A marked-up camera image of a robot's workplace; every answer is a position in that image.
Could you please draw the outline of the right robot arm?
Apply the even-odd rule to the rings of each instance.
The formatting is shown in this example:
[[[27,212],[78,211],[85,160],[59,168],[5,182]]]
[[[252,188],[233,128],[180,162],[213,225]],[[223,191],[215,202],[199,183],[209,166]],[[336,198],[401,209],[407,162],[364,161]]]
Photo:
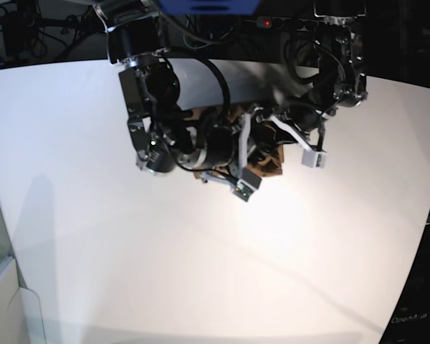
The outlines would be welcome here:
[[[200,116],[178,106],[179,79],[168,54],[193,57],[193,52],[171,47],[160,36],[159,20],[176,24],[176,17],[195,14],[222,18],[251,14],[253,1],[96,1],[93,8],[105,27],[107,55],[119,74],[128,109],[128,128],[138,167],[156,174],[175,168],[197,173],[204,181],[226,184],[241,197],[259,188],[261,178],[247,167],[250,114],[237,120],[232,105],[252,104],[229,89],[224,75],[202,59],[221,88],[220,108],[205,106]]]

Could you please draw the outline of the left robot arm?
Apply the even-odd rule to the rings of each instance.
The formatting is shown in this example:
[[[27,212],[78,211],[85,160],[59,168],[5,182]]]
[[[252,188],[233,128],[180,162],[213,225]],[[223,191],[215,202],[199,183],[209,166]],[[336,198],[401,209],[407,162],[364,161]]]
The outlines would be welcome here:
[[[257,16],[282,19],[288,38],[282,58],[291,80],[308,89],[288,95],[284,105],[256,115],[252,140],[266,153],[306,141],[322,151],[326,123],[339,107],[353,108],[368,96],[363,59],[364,1],[261,1]]]

